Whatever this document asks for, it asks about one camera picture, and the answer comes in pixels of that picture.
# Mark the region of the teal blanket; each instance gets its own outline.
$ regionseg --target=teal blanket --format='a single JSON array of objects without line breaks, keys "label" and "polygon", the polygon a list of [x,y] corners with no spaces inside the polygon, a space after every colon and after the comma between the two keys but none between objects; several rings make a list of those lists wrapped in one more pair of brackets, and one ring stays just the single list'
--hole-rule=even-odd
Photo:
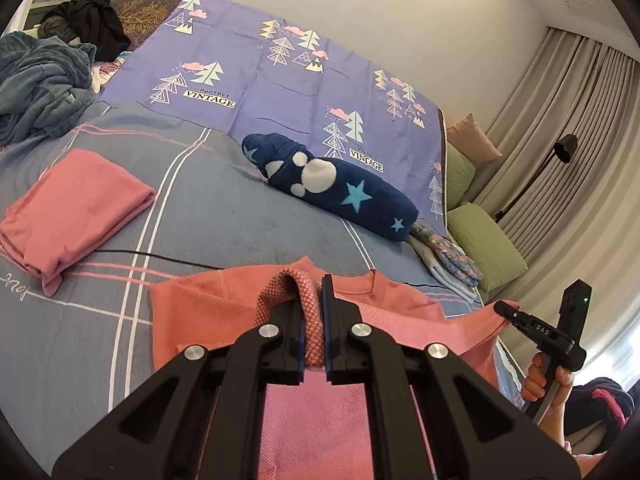
[{"label": "teal blanket", "polygon": [[36,135],[60,137],[94,100],[95,45],[68,46],[23,32],[0,38],[0,146]]}]

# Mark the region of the floor lamp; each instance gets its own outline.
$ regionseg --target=floor lamp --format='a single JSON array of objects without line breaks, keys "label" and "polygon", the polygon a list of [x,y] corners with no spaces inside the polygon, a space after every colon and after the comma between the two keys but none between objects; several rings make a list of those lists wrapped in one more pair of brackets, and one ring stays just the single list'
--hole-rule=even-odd
[{"label": "floor lamp", "polygon": [[501,209],[495,214],[494,220],[496,222],[499,222],[511,210],[516,202],[520,200],[522,196],[527,192],[527,189],[529,189],[536,181],[536,179],[542,174],[542,172],[545,171],[545,168],[551,163],[551,161],[554,159],[554,156],[559,158],[563,164],[568,164],[569,162],[571,162],[571,158],[572,156],[574,156],[575,150],[577,148],[578,137],[576,137],[574,134],[567,134],[562,139],[558,140],[551,149],[551,152],[549,152],[549,154],[546,156],[544,162],[540,164],[540,167],[536,170],[536,173],[534,173],[533,176],[529,179],[526,186],[522,188],[522,191],[518,193],[516,198],[509,202],[509,205],[507,207]]}]

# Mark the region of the beige curtain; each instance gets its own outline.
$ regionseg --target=beige curtain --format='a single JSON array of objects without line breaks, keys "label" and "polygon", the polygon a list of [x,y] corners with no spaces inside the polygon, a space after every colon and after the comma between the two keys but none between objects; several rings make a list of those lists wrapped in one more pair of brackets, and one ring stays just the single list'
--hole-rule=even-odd
[{"label": "beige curtain", "polygon": [[535,60],[488,132],[505,156],[475,202],[493,215],[517,195],[553,144],[575,134],[571,163],[557,158],[499,225],[530,265],[582,207],[620,142],[635,62],[577,34],[550,28]]},{"label": "beige curtain", "polygon": [[[491,131],[510,151],[478,199],[490,212],[518,191],[558,137],[578,137],[575,159],[552,164],[500,223],[530,261],[500,297],[555,323],[566,286],[579,278],[593,287],[581,383],[604,375],[627,387],[640,376],[639,84],[628,57],[551,30]],[[527,367],[532,344],[513,329],[503,340]]]}]

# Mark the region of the air vent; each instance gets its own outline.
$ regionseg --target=air vent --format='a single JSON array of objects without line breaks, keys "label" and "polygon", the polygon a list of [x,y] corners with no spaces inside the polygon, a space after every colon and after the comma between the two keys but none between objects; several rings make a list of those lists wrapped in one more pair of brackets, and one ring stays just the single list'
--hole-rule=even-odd
[{"label": "air vent", "polygon": [[604,23],[631,35],[625,20],[611,0],[564,0],[564,2],[576,15]]}]

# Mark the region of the silver bolt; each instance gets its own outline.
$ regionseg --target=silver bolt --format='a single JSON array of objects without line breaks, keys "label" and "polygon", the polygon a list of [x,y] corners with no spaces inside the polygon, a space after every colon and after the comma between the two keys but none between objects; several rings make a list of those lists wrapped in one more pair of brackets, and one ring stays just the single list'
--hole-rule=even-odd
[{"label": "silver bolt", "polygon": [[258,329],[258,334],[260,334],[262,337],[276,337],[279,332],[280,332],[280,329],[271,323],[262,325]]},{"label": "silver bolt", "polygon": [[191,345],[185,349],[184,356],[189,361],[197,361],[204,357],[204,348],[200,345]]},{"label": "silver bolt", "polygon": [[444,359],[449,355],[449,349],[442,343],[433,343],[427,348],[427,352],[434,359]]},{"label": "silver bolt", "polygon": [[366,337],[371,335],[373,329],[366,323],[356,323],[351,327],[351,333],[357,337]]}]

